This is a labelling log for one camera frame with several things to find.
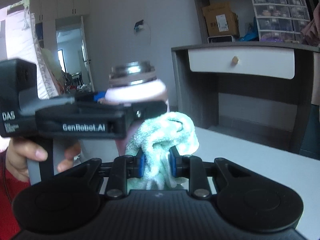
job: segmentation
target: storage organizer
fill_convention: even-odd
[[[294,42],[310,22],[306,0],[252,0],[260,41]]]

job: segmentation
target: red sweater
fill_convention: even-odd
[[[5,152],[0,153],[0,240],[9,240],[19,232],[20,228],[12,213],[11,205],[4,187],[4,155]],[[29,183],[17,180],[8,170],[5,171],[5,181],[11,199],[30,185]]]

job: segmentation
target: window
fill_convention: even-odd
[[[59,50],[58,50],[58,57],[59,57],[59,61],[60,61],[60,65],[61,65],[62,71],[63,71],[63,72],[67,72],[66,64],[65,64],[65,61],[64,61],[63,50],[62,50],[62,49],[59,49]]]

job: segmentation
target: cardboard box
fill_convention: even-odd
[[[238,18],[228,2],[214,3],[202,8],[209,36],[239,36]]]

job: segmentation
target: ribbed black surface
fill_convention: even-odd
[[[86,226],[54,236],[22,231],[15,240],[302,240],[295,230],[258,235],[225,222],[208,201],[185,190],[132,190],[127,198],[109,201]]]

